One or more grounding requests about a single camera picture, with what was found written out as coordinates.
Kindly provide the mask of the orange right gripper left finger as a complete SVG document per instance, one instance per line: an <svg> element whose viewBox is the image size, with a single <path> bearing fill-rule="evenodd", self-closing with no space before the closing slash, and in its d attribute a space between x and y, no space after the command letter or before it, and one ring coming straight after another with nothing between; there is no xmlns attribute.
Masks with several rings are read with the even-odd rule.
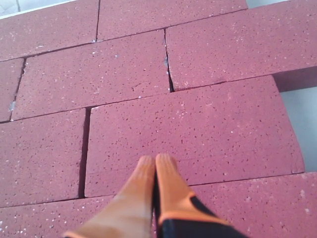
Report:
<svg viewBox="0 0 317 238"><path fill-rule="evenodd" d="M65 238L150 238L155 161L142 156L120 192L97 215Z"/></svg>

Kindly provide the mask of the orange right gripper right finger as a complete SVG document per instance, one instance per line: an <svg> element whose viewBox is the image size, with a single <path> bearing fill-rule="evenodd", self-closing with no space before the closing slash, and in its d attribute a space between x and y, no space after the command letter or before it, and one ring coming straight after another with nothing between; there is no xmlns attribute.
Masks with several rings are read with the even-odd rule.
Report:
<svg viewBox="0 0 317 238"><path fill-rule="evenodd" d="M246 237L201 202L169 154L156 156L155 216L158 238Z"/></svg>

